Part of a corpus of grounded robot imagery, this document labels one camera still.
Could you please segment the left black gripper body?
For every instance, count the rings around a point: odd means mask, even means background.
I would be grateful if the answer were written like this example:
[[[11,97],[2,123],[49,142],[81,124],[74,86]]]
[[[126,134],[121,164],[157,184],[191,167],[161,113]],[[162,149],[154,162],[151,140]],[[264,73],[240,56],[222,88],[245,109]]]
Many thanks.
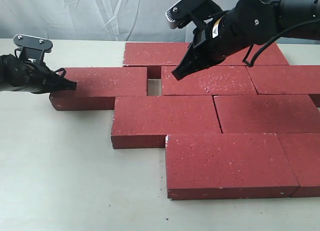
[[[65,68],[51,70],[46,65],[20,61],[12,54],[4,56],[4,90],[46,94],[76,90],[77,83],[65,78]]]

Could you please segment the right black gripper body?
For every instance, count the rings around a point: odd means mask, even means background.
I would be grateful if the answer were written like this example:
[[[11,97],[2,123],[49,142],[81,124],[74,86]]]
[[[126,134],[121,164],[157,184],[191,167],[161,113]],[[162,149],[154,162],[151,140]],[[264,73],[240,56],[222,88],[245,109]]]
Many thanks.
[[[249,46],[250,43],[237,24],[236,12],[222,12],[214,16],[205,29],[196,29],[193,41],[172,74],[178,81],[182,80],[222,63],[227,57]]]

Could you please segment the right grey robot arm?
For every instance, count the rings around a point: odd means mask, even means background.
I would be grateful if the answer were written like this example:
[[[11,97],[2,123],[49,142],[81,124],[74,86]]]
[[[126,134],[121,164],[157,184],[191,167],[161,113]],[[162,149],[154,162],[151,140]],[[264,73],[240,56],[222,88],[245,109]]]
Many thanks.
[[[320,0],[239,0],[223,10],[213,0],[179,0],[166,11],[171,29],[195,24],[193,40],[172,74],[177,80],[279,38],[318,40]]]

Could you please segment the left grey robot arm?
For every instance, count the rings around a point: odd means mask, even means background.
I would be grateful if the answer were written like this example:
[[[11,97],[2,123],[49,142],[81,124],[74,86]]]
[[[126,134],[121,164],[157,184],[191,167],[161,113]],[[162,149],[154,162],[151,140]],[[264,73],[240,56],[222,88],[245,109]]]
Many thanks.
[[[0,90],[2,92],[28,92],[47,94],[74,91],[75,81],[65,78],[64,68],[51,70],[45,64],[21,61],[12,54],[0,57]]]

